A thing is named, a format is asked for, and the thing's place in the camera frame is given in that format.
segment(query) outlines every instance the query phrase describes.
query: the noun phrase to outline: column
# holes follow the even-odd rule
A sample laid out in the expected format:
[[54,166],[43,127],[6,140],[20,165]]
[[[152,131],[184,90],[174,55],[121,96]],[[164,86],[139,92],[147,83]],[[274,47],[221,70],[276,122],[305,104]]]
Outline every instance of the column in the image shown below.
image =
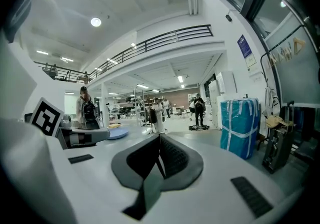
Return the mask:
[[100,111],[102,111],[103,126],[107,127],[110,124],[109,110],[107,108],[108,103],[108,89],[105,83],[101,83],[101,100]]

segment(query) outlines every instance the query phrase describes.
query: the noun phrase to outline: blue plastic wrap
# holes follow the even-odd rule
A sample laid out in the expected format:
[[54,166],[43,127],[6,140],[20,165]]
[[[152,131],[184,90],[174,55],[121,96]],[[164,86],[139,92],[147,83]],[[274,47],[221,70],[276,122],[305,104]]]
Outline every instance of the blue plastic wrap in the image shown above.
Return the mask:
[[260,120],[257,98],[221,102],[222,136],[220,147],[243,159],[252,156]]

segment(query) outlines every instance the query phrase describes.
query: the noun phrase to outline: wall sign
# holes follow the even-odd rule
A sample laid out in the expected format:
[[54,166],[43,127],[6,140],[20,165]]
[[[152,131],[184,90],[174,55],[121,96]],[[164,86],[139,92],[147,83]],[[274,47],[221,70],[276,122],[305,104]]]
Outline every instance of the wall sign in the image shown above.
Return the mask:
[[246,41],[246,38],[244,37],[244,35],[242,35],[240,37],[240,39],[237,41],[237,43],[238,43],[238,45],[240,47],[240,50],[242,52],[242,55],[243,55],[243,57],[245,59],[248,71],[250,71],[251,70],[250,67],[257,63],[256,59],[255,59],[255,56],[252,53],[251,48],[249,47],[249,44]]

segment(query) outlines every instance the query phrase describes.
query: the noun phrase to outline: black backpack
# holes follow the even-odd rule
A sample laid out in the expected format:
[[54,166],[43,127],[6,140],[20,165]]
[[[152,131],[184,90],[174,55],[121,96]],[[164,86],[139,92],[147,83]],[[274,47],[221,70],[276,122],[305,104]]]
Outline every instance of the black backpack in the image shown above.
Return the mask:
[[84,120],[85,128],[87,129],[99,129],[100,125],[97,120],[96,106],[91,102],[84,102],[82,104],[82,117]]

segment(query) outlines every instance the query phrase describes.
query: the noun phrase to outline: metal railing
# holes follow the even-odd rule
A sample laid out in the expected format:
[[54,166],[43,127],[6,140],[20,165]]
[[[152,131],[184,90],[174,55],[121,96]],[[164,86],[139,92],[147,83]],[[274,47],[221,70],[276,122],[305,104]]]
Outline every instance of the metal railing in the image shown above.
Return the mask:
[[90,75],[86,72],[70,70],[58,67],[55,64],[35,62],[50,78],[54,80],[67,81],[73,83],[87,84],[90,81]]
[[210,27],[210,24],[186,27],[183,29],[170,31],[140,42],[137,45],[132,46],[115,55],[114,57],[108,58],[105,63],[103,63],[92,73],[90,73],[90,80],[97,78],[99,75],[103,74],[106,71],[109,71],[120,63],[124,63],[131,58],[134,58],[140,54],[146,53],[158,47],[194,38],[213,37]]

